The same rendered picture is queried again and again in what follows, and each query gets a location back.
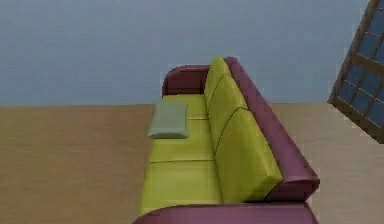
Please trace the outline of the pale green pillow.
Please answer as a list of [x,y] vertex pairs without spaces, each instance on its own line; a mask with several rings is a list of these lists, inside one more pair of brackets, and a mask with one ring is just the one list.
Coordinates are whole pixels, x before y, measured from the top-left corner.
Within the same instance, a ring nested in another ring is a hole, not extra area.
[[152,139],[187,138],[187,104],[167,101],[156,103],[148,136]]

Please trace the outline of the brown framed window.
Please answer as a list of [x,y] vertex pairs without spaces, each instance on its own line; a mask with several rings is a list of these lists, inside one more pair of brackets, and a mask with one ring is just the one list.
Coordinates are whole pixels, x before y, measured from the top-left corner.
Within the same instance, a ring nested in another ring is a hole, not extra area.
[[368,0],[328,103],[384,144],[384,0]]

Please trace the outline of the maroon sofa with green cushions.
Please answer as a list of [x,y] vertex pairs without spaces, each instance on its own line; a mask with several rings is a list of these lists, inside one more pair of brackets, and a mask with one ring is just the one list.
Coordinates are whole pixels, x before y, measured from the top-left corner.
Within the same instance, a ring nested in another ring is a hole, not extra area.
[[170,70],[160,101],[187,104],[185,139],[152,139],[133,224],[319,224],[320,179],[242,65]]

